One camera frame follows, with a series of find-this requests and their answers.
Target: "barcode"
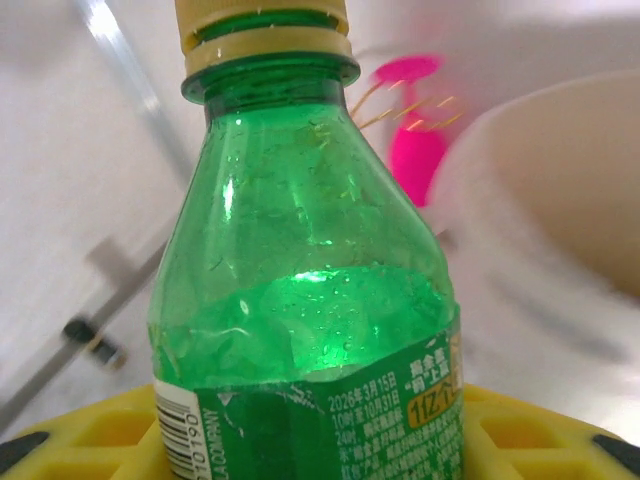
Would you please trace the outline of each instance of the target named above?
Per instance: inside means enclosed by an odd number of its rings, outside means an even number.
[[[210,480],[211,469],[195,394],[156,381],[156,409],[173,474],[183,480]]]

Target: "green plastic bottle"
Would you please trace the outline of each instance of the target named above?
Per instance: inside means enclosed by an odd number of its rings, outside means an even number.
[[[459,312],[352,122],[344,0],[176,0],[207,136],[152,300],[182,479],[460,479]]]

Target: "bottle cap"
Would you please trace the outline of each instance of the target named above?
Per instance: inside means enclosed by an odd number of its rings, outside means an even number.
[[[351,58],[345,0],[175,0],[187,75],[230,60],[285,52],[313,52]],[[202,42],[207,27],[245,15],[276,11],[326,14],[335,28],[269,26],[239,30]]]

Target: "beige container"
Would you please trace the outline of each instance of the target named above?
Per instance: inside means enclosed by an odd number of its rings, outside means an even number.
[[[434,208],[457,243],[468,379],[640,441],[640,71],[484,114]]]

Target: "bottle label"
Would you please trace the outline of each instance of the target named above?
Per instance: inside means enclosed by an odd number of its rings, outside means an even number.
[[[156,381],[189,480],[462,479],[459,323],[338,380],[190,392]]]

